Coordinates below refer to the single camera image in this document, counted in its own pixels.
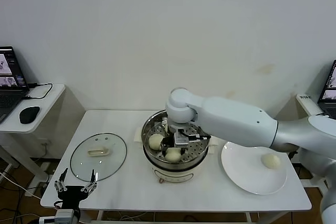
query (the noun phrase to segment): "laptop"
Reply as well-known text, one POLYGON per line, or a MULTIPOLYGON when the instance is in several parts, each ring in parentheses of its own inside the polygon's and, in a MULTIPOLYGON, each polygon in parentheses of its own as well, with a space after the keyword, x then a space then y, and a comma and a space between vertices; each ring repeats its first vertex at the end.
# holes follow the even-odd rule
POLYGON ((12 47, 0 47, 0 123, 29 91, 12 47))
POLYGON ((332 64, 318 105, 330 118, 336 119, 336 60, 332 64))

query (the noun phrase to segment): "laptop screen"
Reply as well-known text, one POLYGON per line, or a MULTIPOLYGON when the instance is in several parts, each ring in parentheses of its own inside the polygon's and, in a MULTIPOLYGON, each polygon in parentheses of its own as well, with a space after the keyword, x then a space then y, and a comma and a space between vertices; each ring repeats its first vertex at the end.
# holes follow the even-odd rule
POLYGON ((336 102, 336 60, 334 61, 330 70, 323 92, 320 96, 319 102, 336 102))
POLYGON ((12 47, 0 47, 0 90, 28 89, 12 47))

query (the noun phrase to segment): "black mouse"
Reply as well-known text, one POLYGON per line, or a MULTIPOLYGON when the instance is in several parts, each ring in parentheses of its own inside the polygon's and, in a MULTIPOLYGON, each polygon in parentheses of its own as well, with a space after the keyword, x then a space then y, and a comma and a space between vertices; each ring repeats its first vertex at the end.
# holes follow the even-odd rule
POLYGON ((40 107, 28 107, 20 112, 20 123, 27 124, 35 120, 40 107))

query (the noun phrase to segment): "steamed bun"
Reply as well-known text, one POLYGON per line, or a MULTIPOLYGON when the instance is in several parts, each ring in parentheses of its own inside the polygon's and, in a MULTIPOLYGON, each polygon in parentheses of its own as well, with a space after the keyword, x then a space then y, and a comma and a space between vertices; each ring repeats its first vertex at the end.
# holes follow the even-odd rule
POLYGON ((177 163, 181 159, 181 148, 168 148, 164 157, 170 163, 177 163))
POLYGON ((160 150, 162 139, 163 136, 161 136, 160 134, 151 135, 150 138, 148 139, 149 148, 155 151, 160 150))
POLYGON ((279 169, 281 166, 281 161, 279 157, 270 153, 261 156, 261 162, 263 163, 263 165, 270 169, 279 169))

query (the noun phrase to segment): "glass pot lid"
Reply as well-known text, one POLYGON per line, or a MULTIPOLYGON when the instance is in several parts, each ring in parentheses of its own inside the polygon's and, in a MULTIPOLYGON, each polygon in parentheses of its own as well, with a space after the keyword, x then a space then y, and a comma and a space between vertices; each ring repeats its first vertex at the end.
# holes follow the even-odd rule
POLYGON ((124 163, 127 148, 124 140, 112 133, 93 135, 77 146, 71 156, 72 173, 90 181, 92 170, 100 181, 113 175, 124 163))

